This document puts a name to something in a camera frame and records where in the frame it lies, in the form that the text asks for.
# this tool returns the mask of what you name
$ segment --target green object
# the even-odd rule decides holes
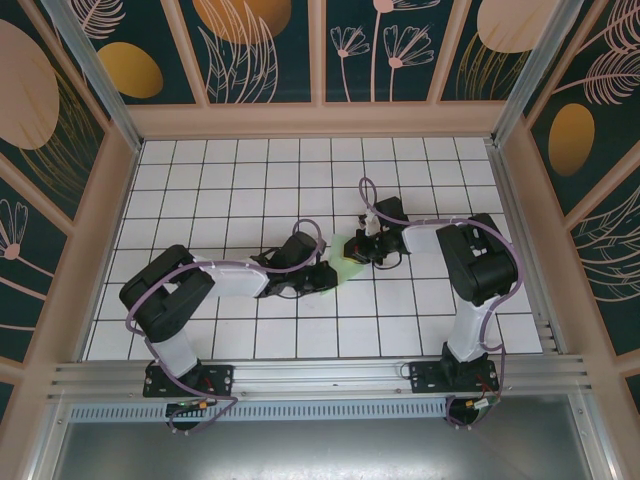
[[[344,235],[334,235],[331,239],[331,249],[329,251],[329,266],[338,273],[338,285],[355,277],[364,270],[364,265],[353,260],[347,260],[343,256],[344,244],[350,237]]]

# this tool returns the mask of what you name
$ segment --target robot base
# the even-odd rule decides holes
[[[471,362],[459,362],[445,343],[442,358],[433,362],[408,364],[413,393],[481,393],[483,382],[497,391],[498,375],[488,355]]]
[[[198,362],[180,381],[188,387],[203,393],[212,395],[231,395],[233,385],[233,365],[202,365]],[[165,375],[159,365],[151,363],[145,370],[144,389],[142,396],[145,398],[179,398],[195,397],[185,392],[169,377]]]

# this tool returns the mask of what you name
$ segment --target yellow oval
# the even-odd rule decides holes
[[[160,67],[141,48],[114,42],[102,47],[98,56],[120,93],[134,98],[149,98],[162,90]]]
[[[557,0],[483,0],[478,10],[480,41],[495,52],[527,52],[538,43]]]
[[[198,16],[216,36],[236,44],[258,43],[258,37],[250,34],[245,3],[256,22],[264,20],[272,37],[281,33],[291,18],[291,0],[193,0]]]
[[[577,103],[562,107],[549,133],[549,161],[560,175],[576,173],[587,161],[596,127],[591,112]]]
[[[60,97],[47,55],[29,35],[0,20],[0,138],[34,150],[58,123]]]

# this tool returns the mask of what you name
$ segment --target white grid floor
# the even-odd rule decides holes
[[[151,358],[125,329],[118,292],[164,248],[244,259],[281,246],[300,217],[329,244],[333,233],[353,236],[365,173],[412,219],[485,212],[510,238],[481,138],[146,142],[84,358]],[[439,355],[454,315],[442,256],[421,254],[386,272],[367,267],[324,295],[209,299],[186,332],[203,359]],[[489,343],[500,336],[509,354],[542,352],[524,289],[498,309]]]

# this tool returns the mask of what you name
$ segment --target flower illustration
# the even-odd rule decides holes
[[[29,210],[16,202],[14,213],[6,199],[0,200],[0,258],[15,260],[20,256],[20,243],[27,227]]]
[[[418,0],[411,2],[408,0],[373,0],[373,6],[379,13],[390,13],[394,10],[422,10],[423,8],[435,7],[440,0]]]
[[[369,51],[369,44],[364,42],[365,36],[364,33],[362,33],[362,27],[347,27],[344,29],[344,33],[340,27],[332,28],[331,41],[333,42],[333,46],[336,47],[336,51],[340,57],[344,93],[347,96],[347,102],[351,102],[349,88],[347,87],[347,76],[344,71],[344,59],[367,53]]]
[[[393,102],[393,79],[395,71],[402,67],[413,67],[433,61],[433,50],[427,50],[431,45],[428,32],[429,27],[422,29],[407,27],[398,37],[398,26],[384,29],[384,48],[391,67],[389,84],[389,101]]]

